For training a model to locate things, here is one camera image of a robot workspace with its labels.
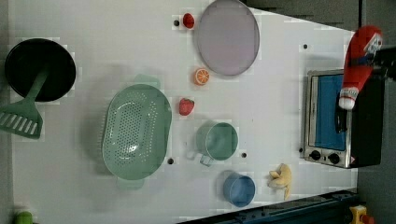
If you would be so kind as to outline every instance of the mug handle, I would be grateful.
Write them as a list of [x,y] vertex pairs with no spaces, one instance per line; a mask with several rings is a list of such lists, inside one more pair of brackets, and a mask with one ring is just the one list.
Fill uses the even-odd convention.
[[202,165],[205,165],[207,167],[209,167],[212,164],[213,159],[206,156],[206,155],[202,155],[201,160],[199,161]]

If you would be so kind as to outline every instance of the strawberry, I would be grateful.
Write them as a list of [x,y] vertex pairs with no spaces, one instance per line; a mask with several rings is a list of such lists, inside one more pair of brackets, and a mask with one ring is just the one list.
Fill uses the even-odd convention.
[[194,109],[195,102],[186,98],[180,100],[180,104],[178,106],[178,112],[181,116],[188,116],[191,111]]
[[192,27],[194,27],[194,24],[195,24],[194,17],[190,13],[184,14],[183,24],[185,27],[192,29]]

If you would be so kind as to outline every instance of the oven window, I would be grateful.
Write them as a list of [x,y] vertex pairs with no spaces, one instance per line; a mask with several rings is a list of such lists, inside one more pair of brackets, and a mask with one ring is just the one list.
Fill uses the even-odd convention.
[[346,149],[346,133],[337,133],[334,116],[343,75],[318,77],[318,103],[315,147]]

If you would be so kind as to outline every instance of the blue bowl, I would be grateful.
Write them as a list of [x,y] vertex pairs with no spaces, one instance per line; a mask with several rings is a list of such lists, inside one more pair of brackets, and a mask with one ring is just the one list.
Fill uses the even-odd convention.
[[231,204],[245,207],[253,200],[256,187],[250,177],[233,173],[225,180],[223,193],[224,198]]

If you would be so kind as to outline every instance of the green object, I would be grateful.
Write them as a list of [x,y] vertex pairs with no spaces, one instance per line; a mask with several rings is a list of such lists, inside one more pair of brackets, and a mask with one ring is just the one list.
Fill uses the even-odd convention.
[[119,184],[141,188],[143,179],[161,166],[171,121],[168,100],[150,85],[133,85],[114,97],[107,113],[103,156]]
[[159,89],[161,87],[160,80],[153,76],[139,74],[134,78],[135,84],[146,84]]
[[33,224],[33,217],[30,212],[21,212],[15,217],[15,224]]
[[49,69],[42,69],[23,100],[0,108],[0,130],[27,138],[40,138],[43,119],[35,108],[35,98],[48,74]]
[[203,154],[200,163],[210,166],[213,160],[225,161],[235,153],[238,134],[229,123],[209,121],[198,130],[196,143]]

